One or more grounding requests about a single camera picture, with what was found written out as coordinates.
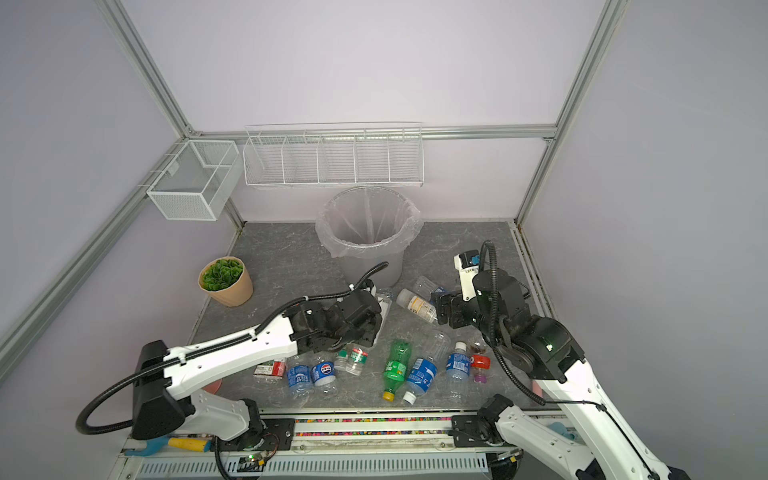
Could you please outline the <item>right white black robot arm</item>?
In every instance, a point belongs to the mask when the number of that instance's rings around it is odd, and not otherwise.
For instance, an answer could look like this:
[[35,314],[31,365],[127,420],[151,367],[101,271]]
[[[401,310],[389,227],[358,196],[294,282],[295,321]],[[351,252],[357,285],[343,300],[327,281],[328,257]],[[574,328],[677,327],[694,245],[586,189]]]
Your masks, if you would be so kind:
[[583,349],[559,321],[536,315],[520,282],[501,269],[494,244],[455,256],[461,290],[435,298],[437,320],[476,328],[512,383],[540,406],[557,406],[579,438],[570,440],[501,395],[458,416],[461,440],[520,448],[563,479],[685,479],[654,455],[598,382]]

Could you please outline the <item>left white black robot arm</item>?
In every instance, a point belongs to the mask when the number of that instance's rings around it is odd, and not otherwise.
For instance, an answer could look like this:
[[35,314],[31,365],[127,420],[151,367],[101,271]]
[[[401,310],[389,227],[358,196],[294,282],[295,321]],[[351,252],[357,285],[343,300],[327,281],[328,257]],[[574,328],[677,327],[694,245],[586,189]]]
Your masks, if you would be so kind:
[[[173,348],[162,341],[146,344],[135,372],[83,408],[75,422],[77,431],[102,435],[128,429],[135,440],[173,433],[221,440],[248,432],[263,435],[265,426],[254,401],[218,397],[205,386],[272,360],[336,353],[350,343],[372,346],[384,318],[372,277],[388,265],[375,265],[342,292],[292,299],[260,324],[233,334]],[[131,418],[89,424],[95,410],[126,387],[133,394]]]

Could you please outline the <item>white floral label bottle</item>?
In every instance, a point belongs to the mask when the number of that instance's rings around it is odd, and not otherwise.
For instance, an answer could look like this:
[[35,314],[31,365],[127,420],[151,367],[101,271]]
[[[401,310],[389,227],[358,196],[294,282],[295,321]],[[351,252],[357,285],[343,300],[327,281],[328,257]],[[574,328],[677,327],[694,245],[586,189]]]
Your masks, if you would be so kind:
[[377,289],[375,291],[374,297],[376,298],[380,307],[380,320],[378,321],[378,327],[373,337],[373,347],[376,346],[380,338],[392,307],[391,291],[389,289]]

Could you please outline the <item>small green label bottle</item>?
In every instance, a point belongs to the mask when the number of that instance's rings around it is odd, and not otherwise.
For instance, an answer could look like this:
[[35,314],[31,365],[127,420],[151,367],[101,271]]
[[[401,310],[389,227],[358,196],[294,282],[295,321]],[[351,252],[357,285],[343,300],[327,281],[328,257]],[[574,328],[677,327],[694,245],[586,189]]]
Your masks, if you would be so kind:
[[348,348],[347,371],[354,376],[360,376],[365,369],[368,355],[368,350],[365,347],[351,345]]

